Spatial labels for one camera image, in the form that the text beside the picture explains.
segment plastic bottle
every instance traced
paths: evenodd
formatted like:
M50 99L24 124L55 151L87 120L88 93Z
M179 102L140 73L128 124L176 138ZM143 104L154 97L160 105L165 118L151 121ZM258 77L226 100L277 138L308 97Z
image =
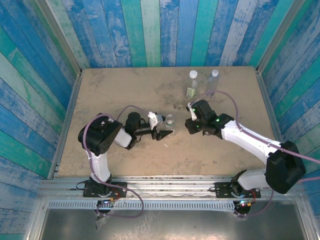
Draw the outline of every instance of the plastic bottle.
M198 73L195 70L190 71L189 77L187 78L186 86L186 96L188 98L193 98L196 95L196 90L198 87Z
M219 81L219 72L218 70L213 70L209 76L209 79L206 83L206 92L214 91L217 89ZM214 93L207 94L208 97L213 97Z

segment wooden plank wall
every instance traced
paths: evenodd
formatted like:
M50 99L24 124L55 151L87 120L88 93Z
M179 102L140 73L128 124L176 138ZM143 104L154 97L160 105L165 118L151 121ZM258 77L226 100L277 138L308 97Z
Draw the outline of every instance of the wooden plank wall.
M274 51L263 79L283 139L320 159L320 0L306 0ZM306 177L320 166L304 161ZM320 223L320 183L304 183Z
M21 240L76 73L35 0L0 0L0 16L0 240Z
M256 66L293 0L46 0L84 69Z

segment bottle cap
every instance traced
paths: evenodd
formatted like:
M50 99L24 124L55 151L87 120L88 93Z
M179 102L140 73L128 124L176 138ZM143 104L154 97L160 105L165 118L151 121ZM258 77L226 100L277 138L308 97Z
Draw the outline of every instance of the bottle cap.
M218 72L218 70L213 70L211 74L214 77L218 77L219 72Z
M191 79L195 79L195 78L197 78L198 73L197 73L197 71L192 70L192 71L190 71L189 76Z

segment table surface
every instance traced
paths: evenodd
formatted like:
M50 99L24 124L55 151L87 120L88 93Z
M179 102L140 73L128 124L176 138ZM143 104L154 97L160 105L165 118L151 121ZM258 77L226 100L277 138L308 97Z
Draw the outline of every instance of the table surface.
M175 117L173 137L161 141L145 135L133 149L112 144L108 166L114 176L143 175L235 175L241 170L264 167L262 161L241 147L216 136L190 135L185 127L190 99L185 97L184 82L196 70L200 80L197 95L204 93L206 78L213 69L220 74L218 90L231 94L238 104L240 122L247 128L273 139L269 117L253 67L159 67L85 69L73 111L58 176L89 176L87 155L78 142L79 131L99 113L115 118L127 105ZM222 94L208 99L220 115L235 116L235 107ZM119 121L125 123L128 108Z

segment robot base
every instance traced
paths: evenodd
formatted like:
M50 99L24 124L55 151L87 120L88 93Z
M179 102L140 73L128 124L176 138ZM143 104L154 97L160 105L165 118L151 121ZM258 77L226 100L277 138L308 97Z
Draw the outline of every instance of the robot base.
M260 191L257 191L256 189L252 189L251 191L255 193L256 199L261 198ZM211 190L211 192L215 192L215 196L217 199L232 199L232 198L250 199L254 197L251 191L244 191L241 193L240 196L238 196L234 193L231 187L231 182L216 182L214 184L214 188Z
M110 177L106 183L118 185L121 187L127 187L126 182L112 182L112 178ZM126 191L123 191L120 188L113 188L106 186L102 183L98 183L94 181L91 177L84 184L83 197L84 198L125 198L127 195Z

